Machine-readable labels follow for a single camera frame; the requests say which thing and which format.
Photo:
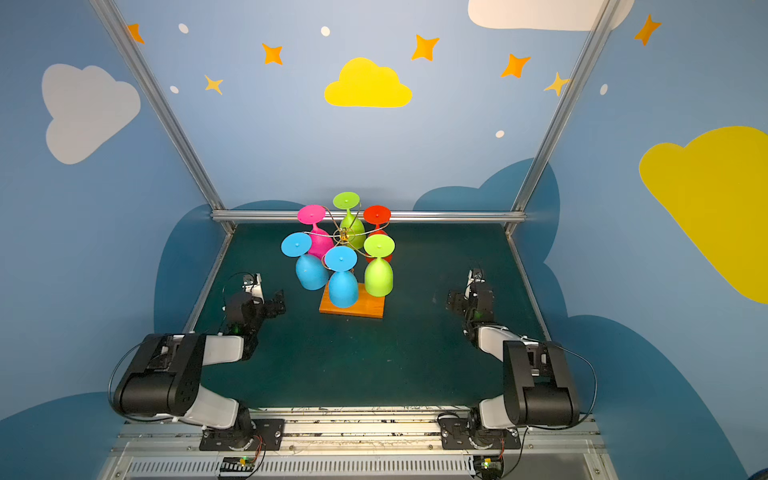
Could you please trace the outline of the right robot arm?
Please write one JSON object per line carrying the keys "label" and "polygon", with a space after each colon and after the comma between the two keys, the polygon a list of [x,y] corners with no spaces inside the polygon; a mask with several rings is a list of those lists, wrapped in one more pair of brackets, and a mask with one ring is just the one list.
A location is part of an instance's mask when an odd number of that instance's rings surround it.
{"label": "right robot arm", "polygon": [[520,426],[558,431],[583,423],[596,406],[598,380],[593,380],[592,399],[583,410],[567,361],[571,351],[497,323],[493,300],[493,292],[480,284],[448,293],[447,309],[462,317],[465,337],[502,365],[503,392],[470,410],[462,434],[476,448],[486,449],[504,445]]}

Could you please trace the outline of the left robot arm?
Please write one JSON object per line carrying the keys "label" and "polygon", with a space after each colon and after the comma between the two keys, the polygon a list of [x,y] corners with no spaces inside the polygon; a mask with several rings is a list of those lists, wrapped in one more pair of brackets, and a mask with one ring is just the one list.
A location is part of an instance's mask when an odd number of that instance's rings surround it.
{"label": "left robot arm", "polygon": [[111,408],[127,420],[153,423],[177,420],[199,426],[202,451],[276,449],[245,403],[201,384],[206,366],[249,360],[267,319],[286,312],[284,292],[271,299],[241,291],[225,305],[222,334],[150,334],[136,345],[133,359],[116,386],[108,387]]}

